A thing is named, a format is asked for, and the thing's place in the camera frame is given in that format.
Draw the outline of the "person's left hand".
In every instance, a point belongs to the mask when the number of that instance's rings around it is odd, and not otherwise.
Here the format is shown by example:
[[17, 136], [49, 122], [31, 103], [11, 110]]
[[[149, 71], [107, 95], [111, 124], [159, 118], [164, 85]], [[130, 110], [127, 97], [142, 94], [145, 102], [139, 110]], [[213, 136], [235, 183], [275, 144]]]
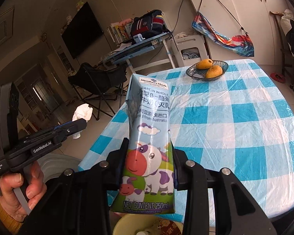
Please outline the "person's left hand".
[[21, 187], [24, 177], [20, 173], [6, 173], [0, 178], [0, 204], [15, 221], [23, 222], [46, 193], [44, 174], [37, 161], [30, 166], [30, 181], [23, 193]]

